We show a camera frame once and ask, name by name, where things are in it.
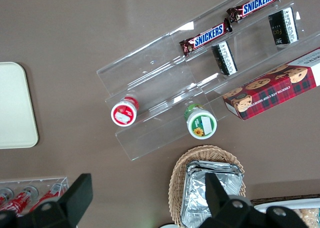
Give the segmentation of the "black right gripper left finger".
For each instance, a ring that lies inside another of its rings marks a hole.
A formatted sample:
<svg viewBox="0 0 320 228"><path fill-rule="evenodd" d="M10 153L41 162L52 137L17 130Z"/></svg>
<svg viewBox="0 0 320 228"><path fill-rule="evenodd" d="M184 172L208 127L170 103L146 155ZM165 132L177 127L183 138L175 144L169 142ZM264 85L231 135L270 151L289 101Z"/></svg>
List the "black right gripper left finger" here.
<svg viewBox="0 0 320 228"><path fill-rule="evenodd" d="M18 217L18 228L75 228L93 200L92 175L81 174L58 199L38 205Z"/></svg>

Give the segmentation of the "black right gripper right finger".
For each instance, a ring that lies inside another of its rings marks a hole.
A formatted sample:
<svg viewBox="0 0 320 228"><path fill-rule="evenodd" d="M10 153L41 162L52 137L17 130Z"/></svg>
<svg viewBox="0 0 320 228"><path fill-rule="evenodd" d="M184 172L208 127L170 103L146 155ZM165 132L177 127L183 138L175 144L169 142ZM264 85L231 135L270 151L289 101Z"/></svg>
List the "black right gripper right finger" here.
<svg viewBox="0 0 320 228"><path fill-rule="evenodd" d="M228 195L214 173L205 175L205 199L211 213L201 228L264 228L264 214L239 195Z"/></svg>

